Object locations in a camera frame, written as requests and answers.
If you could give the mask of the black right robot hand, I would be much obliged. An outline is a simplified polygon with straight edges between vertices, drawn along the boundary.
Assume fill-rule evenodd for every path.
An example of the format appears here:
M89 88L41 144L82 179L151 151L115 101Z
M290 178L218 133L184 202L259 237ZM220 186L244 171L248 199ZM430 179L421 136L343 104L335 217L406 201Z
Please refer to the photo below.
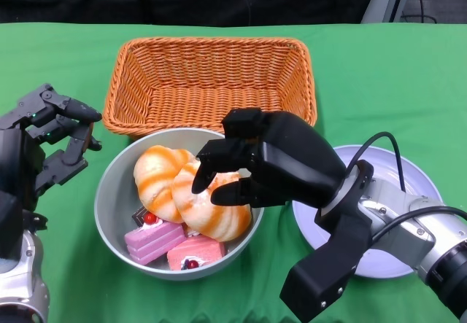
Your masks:
M224 138L208 141L197 154L192 193L205 191L220 173L246 169L250 175L215 188L215 205L264 208L300 201L320 208L344 182L346 167L333 147L290 112L233 109L222 125Z

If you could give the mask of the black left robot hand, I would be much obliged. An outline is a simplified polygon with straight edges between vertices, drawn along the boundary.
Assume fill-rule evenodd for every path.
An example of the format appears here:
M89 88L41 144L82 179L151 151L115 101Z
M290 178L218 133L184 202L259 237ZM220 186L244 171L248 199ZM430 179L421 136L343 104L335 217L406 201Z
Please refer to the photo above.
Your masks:
M55 184L65 184L88 166L86 150L99 151L91 106L43 84L1 116L1 190L32 209Z

